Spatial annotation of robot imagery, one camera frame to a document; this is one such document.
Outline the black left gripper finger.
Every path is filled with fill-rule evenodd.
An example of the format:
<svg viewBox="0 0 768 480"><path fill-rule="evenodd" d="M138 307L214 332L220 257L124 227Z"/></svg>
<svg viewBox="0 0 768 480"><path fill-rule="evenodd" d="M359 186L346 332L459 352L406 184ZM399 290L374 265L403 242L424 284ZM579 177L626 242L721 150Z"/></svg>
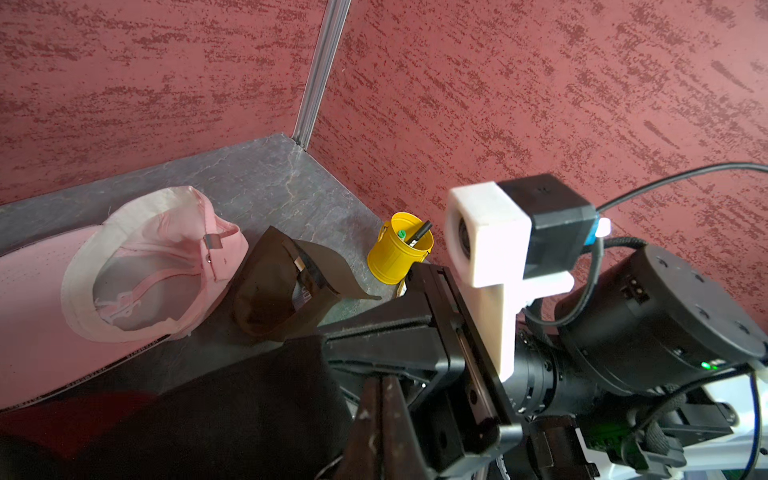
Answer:
<svg viewBox="0 0 768 480"><path fill-rule="evenodd" d="M432 479L400 382L394 376L364 383L335 479Z"/></svg>

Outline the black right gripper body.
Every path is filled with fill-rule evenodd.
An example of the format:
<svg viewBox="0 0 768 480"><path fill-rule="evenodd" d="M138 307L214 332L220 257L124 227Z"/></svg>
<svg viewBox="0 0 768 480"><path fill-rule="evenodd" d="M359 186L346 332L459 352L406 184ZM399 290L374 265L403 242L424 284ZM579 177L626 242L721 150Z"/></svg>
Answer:
<svg viewBox="0 0 768 480"><path fill-rule="evenodd" d="M450 270L417 263L405 286L321 327L323 355L357 410L367 379L396 377L433 474L474 474L521 443L521 420Z"/></svg>

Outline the black baseball cap letter R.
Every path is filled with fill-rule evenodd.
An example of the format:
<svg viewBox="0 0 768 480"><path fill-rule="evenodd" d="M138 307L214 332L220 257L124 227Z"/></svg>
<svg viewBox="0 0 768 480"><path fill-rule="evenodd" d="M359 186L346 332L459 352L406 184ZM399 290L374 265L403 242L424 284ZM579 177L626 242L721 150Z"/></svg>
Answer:
<svg viewBox="0 0 768 480"><path fill-rule="evenodd" d="M311 479L352 417L318 336L161 395L67 459L1 435L5 479Z"/></svg>

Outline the brown baseball cap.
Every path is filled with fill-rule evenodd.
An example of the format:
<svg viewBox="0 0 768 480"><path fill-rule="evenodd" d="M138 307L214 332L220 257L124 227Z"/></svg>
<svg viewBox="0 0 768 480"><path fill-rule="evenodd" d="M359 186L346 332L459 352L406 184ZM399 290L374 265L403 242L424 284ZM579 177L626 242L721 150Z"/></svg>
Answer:
<svg viewBox="0 0 768 480"><path fill-rule="evenodd" d="M378 300L336 251L295 240L269 227L234 284L232 318L259 341L283 342L312 333L343 300Z"/></svg>

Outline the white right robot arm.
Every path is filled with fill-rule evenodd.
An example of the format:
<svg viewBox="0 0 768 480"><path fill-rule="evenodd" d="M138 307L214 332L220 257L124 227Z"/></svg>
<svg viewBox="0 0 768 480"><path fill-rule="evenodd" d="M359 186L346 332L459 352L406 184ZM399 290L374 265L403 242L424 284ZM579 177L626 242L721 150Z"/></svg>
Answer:
<svg viewBox="0 0 768 480"><path fill-rule="evenodd" d="M767 339L716 283L652 245L589 285L555 336L529 323L501 380L450 272L324 329L359 406L338 478L670 479L766 452Z"/></svg>

